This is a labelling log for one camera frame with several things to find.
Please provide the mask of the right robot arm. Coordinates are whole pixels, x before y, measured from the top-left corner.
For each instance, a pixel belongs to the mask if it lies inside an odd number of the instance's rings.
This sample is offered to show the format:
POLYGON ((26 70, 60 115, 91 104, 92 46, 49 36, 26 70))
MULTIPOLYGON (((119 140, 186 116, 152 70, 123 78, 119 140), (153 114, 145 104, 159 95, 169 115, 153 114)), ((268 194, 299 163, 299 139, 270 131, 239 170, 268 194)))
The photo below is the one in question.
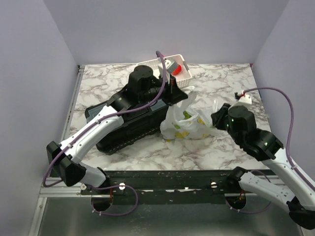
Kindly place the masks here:
POLYGON ((233 193, 241 189, 255 193, 281 207, 299 226, 313 230, 315 182, 287 156, 282 142, 273 133, 257 128, 254 114, 245 106, 225 103, 211 114, 211 119, 216 129, 227 131, 240 149, 267 166, 286 185, 279 187, 236 167, 227 177, 227 189, 233 193))

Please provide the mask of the green fake guava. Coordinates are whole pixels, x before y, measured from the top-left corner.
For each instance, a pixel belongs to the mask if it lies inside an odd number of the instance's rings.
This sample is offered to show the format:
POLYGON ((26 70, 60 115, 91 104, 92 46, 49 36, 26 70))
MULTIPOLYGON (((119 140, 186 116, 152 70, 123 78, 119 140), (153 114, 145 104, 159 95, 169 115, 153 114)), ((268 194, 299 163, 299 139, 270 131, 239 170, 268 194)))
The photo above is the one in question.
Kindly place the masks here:
POLYGON ((183 111, 183 115, 184 115, 184 120, 190 119, 192 117, 192 115, 188 113, 187 111, 183 111))

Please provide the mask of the white lemon print plastic bag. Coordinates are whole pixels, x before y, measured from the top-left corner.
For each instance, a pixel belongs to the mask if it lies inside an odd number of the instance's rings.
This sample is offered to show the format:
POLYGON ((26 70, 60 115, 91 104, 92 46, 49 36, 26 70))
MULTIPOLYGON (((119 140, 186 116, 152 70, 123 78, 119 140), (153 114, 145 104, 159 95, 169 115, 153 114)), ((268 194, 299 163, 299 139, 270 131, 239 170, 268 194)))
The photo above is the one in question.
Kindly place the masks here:
POLYGON ((219 134, 220 131, 212 125, 211 119, 211 114, 219 110, 218 101, 216 99, 212 101, 209 109, 193 109, 191 105, 197 97, 194 89, 194 86, 183 88, 188 99, 183 100, 181 104, 168 107, 165 120, 160 124, 160 132, 164 139, 200 140, 219 134), (187 111, 192 117, 184 120, 183 111, 187 111))

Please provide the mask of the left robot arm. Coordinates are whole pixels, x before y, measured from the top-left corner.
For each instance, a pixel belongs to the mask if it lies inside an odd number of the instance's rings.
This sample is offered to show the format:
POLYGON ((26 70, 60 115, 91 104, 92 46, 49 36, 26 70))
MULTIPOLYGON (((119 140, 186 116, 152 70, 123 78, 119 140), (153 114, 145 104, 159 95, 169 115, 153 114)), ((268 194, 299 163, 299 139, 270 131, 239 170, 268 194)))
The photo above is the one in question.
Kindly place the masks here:
POLYGON ((140 113, 160 99, 169 106, 187 99, 174 77, 177 68, 162 62, 159 64, 160 76, 156 78, 149 66, 136 66, 128 83, 110 97, 90 122, 72 137, 47 145, 49 169, 53 169, 66 186, 80 182, 92 186, 98 194, 106 193, 108 176, 101 168, 83 164, 83 157, 106 135, 123 126, 128 115, 140 113))

